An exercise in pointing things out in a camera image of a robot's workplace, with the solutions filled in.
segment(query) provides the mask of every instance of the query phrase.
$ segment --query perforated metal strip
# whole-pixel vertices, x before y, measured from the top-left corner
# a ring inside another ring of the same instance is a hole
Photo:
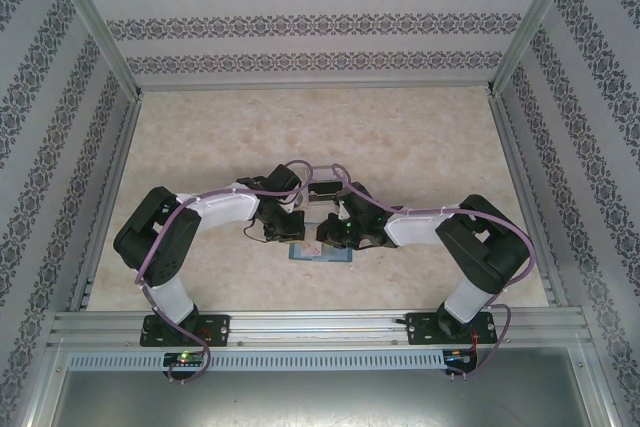
[[[69,370],[76,372],[159,371],[161,352],[74,353]],[[363,352],[218,352],[209,370],[232,371],[335,371],[442,369],[441,350],[403,350],[397,353]],[[180,370],[197,370],[181,368]]]

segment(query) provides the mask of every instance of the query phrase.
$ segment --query patterned wallpaper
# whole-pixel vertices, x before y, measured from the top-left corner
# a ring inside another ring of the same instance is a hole
[[[0,426],[65,310],[129,104],[70,0],[0,0]]]
[[[143,87],[488,81],[532,0],[95,0]]]
[[[503,93],[566,294],[640,425],[640,0],[554,0]]]

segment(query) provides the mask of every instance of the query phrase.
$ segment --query mounting plate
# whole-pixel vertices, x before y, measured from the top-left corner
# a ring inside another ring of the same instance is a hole
[[[209,347],[226,347],[229,338],[228,315],[198,315],[195,334]],[[199,344],[168,326],[157,315],[147,315],[140,334],[142,347],[197,347]]]
[[[465,343],[465,339],[450,339],[440,330],[436,312],[409,312],[404,320],[410,345],[451,345],[460,344],[461,340]],[[490,312],[479,312],[471,321],[469,343],[473,331],[478,334],[478,344],[495,344],[498,340]]]

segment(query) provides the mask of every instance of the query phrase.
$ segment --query wall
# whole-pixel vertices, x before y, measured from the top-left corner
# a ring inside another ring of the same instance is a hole
[[[143,87],[488,81],[532,0],[95,0]]]
[[[554,0],[503,92],[564,288],[640,424],[640,0]]]
[[[0,426],[65,310],[129,102],[70,0],[0,0]]]

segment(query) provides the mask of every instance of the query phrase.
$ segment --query marble surface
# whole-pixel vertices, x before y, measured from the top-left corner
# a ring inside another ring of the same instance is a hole
[[[112,242],[151,188],[204,192],[296,158],[339,162],[394,205],[437,207],[482,194],[523,225],[481,87],[150,93],[89,310],[149,309]],[[181,277],[201,310],[437,307],[462,276],[443,246],[354,252],[351,263],[291,261],[287,245],[244,237],[246,225],[194,240]],[[501,300],[547,305],[538,272]]]

